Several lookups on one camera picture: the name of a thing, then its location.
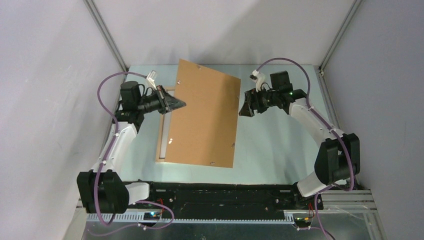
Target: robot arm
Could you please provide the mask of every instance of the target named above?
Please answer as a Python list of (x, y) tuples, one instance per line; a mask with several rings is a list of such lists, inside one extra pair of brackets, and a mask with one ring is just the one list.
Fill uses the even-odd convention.
[[(353, 174), (360, 171), (360, 145), (359, 138), (354, 134), (345, 134), (342, 130), (330, 125), (332, 129), (312, 113), (313, 105), (307, 104), (307, 95), (301, 89), (293, 90), (287, 71), (277, 72), (270, 75), (272, 88), (253, 88), (244, 93), (245, 101), (239, 112), (240, 116), (253, 117), (254, 111), (265, 112), (269, 107), (277, 106), (286, 114), (292, 116), (302, 124), (312, 136), (319, 147), (318, 156), (315, 160), (314, 172), (305, 179), (295, 183), (296, 192), (304, 198), (312, 196), (325, 187), (350, 176), (347, 158), (342, 152), (342, 146), (333, 131), (341, 136), (350, 155)], [(323, 120), (325, 118), (316, 110)]]
[(99, 177), (98, 202), (102, 213), (122, 214), (128, 205), (149, 197), (150, 187), (145, 182), (132, 182), (125, 185), (121, 178), (121, 169), (130, 143), (137, 136), (144, 115), (153, 111), (161, 114), (186, 106), (186, 103), (169, 95), (161, 86), (152, 88), (150, 95), (142, 95), (139, 83), (127, 81), (120, 87), (122, 109), (115, 112), (117, 122), (112, 123), (118, 132), (111, 131), (98, 161), (90, 171), (80, 172), (76, 182), (82, 205), (87, 213), (96, 213), (94, 191), (95, 178), (102, 164)]

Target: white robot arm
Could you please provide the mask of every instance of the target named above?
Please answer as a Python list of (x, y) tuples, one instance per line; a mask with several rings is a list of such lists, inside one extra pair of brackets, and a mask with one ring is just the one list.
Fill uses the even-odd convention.
[[(252, 79), (260, 76), (256, 70), (250, 76)], [(240, 116), (253, 117), (254, 111), (265, 112), (269, 107), (277, 106), (283, 109), (302, 124), (319, 147), (314, 169), (306, 178), (295, 183), (297, 191), (304, 198), (314, 195), (338, 180), (360, 171), (359, 138), (354, 134), (345, 134), (342, 130), (328, 123), (322, 114), (308, 102), (306, 93), (301, 89), (293, 90), (287, 71), (270, 75), (272, 88), (265, 90), (257, 87), (244, 93), (244, 104), (238, 113)], [(343, 146), (336, 136), (340, 136), (349, 156), (343, 151)]]

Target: gray floor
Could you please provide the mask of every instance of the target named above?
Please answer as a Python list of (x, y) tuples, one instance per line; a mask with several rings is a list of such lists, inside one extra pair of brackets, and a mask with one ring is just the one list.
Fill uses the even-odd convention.
[[(361, 214), (321, 214), (324, 227), (337, 240), (368, 240), (367, 226)], [(102, 234), (127, 225), (126, 222), (116, 222), (110, 227), (100, 222), (87, 222), (90, 231)], [(312, 226), (319, 227), (314, 220)], [(96, 240), (86, 233), (84, 240)], [(104, 240), (324, 240), (323, 233), (318, 229), (301, 230), (299, 232), (289, 224), (185, 224), (176, 223), (161, 230), (143, 231), (139, 227), (129, 227), (120, 232), (104, 236)]]

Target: brown cardboard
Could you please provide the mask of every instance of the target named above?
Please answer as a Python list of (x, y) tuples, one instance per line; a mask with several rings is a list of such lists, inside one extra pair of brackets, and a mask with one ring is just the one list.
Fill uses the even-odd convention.
[(232, 168), (241, 80), (180, 59), (176, 81), (174, 95), (187, 106), (172, 112), (159, 161)]

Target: white cable connector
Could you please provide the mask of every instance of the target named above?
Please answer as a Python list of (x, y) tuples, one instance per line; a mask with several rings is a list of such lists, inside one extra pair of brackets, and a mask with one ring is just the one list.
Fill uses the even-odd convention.
[(252, 75), (255, 76), (255, 77), (257, 77), (259, 73), (260, 72), (259, 71), (256, 71), (256, 69), (255, 69), (255, 70), (253, 70)]
[(253, 70), (252, 75), (256, 77), (256, 79), (252, 80), (256, 83), (256, 92), (259, 92), (261, 90), (262, 84), (265, 82), (265, 79), (267, 77), (262, 72), (256, 71), (256, 69)]
[(152, 70), (151, 72), (149, 72), (149, 74), (146, 77), (147, 84), (154, 90), (156, 90), (155, 79), (157, 76), (158, 74), (156, 73), (156, 71)]

